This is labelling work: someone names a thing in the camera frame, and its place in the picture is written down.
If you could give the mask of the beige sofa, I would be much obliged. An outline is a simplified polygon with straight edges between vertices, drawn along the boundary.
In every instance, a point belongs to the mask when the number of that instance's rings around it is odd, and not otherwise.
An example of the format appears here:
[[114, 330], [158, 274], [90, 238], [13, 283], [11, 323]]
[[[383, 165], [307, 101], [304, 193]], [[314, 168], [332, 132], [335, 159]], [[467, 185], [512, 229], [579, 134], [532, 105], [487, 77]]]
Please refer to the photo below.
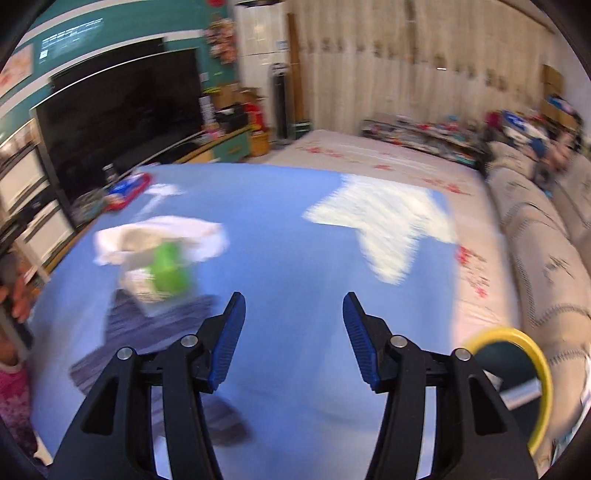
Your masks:
[[554, 172], [520, 155], [498, 158], [486, 172], [509, 243], [521, 328], [553, 381], [548, 429], [534, 456], [546, 471], [590, 402], [590, 161], [570, 154]]

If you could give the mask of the water bottle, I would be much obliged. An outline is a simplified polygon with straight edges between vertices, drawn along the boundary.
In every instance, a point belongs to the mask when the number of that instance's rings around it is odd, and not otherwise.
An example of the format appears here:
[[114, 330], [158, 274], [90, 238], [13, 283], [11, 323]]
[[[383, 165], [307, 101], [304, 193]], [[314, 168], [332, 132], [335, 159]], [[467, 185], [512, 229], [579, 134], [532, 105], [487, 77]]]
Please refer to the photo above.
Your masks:
[[105, 187], [110, 188], [118, 181], [118, 174], [113, 164], [105, 165], [103, 168]]

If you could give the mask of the white cabinet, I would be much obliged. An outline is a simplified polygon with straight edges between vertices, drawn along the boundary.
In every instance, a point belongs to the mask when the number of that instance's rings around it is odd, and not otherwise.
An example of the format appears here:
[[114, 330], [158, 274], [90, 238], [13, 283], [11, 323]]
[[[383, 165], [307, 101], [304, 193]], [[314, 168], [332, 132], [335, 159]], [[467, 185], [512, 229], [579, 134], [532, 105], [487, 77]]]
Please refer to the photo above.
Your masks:
[[287, 64], [287, 3], [284, 1], [235, 2], [232, 10], [238, 39], [238, 72], [243, 87], [259, 92], [264, 121], [276, 128], [273, 64]]

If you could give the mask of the black tower fan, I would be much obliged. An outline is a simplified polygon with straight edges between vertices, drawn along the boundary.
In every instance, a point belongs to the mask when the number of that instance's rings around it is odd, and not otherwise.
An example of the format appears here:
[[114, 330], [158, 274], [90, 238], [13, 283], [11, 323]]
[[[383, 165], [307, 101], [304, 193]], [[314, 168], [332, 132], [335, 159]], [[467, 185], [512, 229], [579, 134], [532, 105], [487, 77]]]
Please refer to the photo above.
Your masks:
[[270, 65], [271, 97], [273, 115], [276, 123], [276, 140], [287, 143], [293, 138], [293, 115], [291, 114], [290, 66], [287, 63]]

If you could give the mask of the black television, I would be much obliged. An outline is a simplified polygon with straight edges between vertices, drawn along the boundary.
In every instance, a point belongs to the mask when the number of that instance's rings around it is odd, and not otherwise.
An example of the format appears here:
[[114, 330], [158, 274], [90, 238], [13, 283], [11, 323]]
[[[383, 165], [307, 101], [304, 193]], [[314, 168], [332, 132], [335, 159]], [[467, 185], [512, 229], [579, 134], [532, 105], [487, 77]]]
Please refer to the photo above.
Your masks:
[[193, 48], [144, 56], [89, 75], [32, 109], [46, 172], [73, 203], [202, 128]]

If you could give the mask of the floral mattress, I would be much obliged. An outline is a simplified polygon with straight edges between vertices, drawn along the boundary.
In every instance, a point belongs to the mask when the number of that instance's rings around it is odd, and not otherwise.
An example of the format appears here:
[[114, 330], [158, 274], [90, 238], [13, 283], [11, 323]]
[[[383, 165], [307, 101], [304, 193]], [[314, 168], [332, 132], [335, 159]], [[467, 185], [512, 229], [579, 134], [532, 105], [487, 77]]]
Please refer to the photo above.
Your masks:
[[358, 174], [445, 194], [459, 239], [456, 338], [465, 340], [487, 327], [520, 326], [506, 239], [476, 171], [405, 147], [327, 130], [312, 131], [259, 162]]

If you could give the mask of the blue tablecloth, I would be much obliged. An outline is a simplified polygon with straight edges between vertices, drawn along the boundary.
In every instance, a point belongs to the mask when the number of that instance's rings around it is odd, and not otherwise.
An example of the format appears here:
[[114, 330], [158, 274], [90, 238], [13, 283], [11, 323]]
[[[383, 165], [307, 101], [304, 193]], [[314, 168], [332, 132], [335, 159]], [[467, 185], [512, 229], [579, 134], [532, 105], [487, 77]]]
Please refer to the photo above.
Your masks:
[[394, 333], [447, 353], [456, 243], [421, 235], [409, 272], [388, 283], [363, 254], [360, 227], [304, 218], [339, 189], [336, 173], [249, 164], [168, 165], [151, 173], [180, 189], [155, 215], [224, 227], [228, 247], [192, 268], [197, 292], [215, 297], [215, 312], [233, 292], [245, 295], [245, 326], [218, 393], [245, 417], [252, 440], [217, 450], [224, 477], [365, 477], [385, 400], [363, 382], [342, 300], [355, 292]]

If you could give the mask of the green tissue pack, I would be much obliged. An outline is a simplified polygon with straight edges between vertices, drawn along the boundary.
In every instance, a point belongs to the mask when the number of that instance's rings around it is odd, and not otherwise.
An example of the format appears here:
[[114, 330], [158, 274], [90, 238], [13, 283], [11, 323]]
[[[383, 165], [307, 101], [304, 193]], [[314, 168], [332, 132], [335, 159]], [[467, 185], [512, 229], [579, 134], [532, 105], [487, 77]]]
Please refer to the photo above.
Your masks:
[[221, 223], [171, 215], [102, 229], [93, 241], [95, 263], [116, 266], [118, 287], [148, 315], [197, 297], [198, 265], [229, 246]]

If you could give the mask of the yellow rim trash bin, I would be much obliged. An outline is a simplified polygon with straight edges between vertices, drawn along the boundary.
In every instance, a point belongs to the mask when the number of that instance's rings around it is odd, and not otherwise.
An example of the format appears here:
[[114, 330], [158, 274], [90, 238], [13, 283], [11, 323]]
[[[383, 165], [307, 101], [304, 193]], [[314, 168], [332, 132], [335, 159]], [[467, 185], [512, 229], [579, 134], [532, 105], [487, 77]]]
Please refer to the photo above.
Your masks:
[[512, 413], [531, 454], [547, 433], [554, 389], [549, 364], [536, 342], [509, 327], [483, 330], [466, 340], [468, 350]]

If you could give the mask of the beige curtains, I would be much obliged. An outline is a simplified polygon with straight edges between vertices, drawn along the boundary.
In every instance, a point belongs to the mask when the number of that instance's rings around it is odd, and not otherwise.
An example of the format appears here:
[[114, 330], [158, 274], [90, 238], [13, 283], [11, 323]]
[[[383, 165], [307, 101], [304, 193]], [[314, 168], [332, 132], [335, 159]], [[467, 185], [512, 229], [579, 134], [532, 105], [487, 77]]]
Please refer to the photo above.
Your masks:
[[528, 113], [556, 34], [522, 1], [290, 1], [304, 111], [353, 134], [374, 114], [420, 122]]

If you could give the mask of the pile of plush toys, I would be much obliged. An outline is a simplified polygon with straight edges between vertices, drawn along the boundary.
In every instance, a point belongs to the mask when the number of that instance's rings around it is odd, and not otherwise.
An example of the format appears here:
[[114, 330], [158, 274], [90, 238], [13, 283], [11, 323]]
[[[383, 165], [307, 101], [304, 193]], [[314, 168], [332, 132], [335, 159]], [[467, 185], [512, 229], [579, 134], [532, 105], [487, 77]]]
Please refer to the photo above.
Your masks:
[[572, 105], [552, 94], [529, 116], [512, 110], [489, 112], [483, 138], [490, 162], [508, 161], [527, 175], [539, 164], [559, 173], [580, 146], [583, 126]]

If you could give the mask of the low shelf with clutter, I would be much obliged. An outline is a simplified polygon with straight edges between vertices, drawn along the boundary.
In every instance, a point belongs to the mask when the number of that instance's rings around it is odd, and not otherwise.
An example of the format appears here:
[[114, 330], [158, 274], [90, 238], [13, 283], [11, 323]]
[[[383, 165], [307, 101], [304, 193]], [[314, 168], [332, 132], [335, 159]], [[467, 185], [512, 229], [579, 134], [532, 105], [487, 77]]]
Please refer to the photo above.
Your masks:
[[363, 119], [360, 136], [427, 153], [476, 169], [486, 153], [478, 135], [456, 122], [422, 123], [401, 115]]

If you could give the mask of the red blue box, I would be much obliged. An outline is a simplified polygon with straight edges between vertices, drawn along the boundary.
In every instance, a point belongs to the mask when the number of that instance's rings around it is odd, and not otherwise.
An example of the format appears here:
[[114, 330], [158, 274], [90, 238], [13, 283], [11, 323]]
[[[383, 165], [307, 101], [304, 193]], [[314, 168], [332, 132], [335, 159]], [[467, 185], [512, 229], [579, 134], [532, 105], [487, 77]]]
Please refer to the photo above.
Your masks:
[[105, 209], [120, 211], [151, 184], [152, 176], [148, 173], [136, 173], [120, 180], [105, 195]]

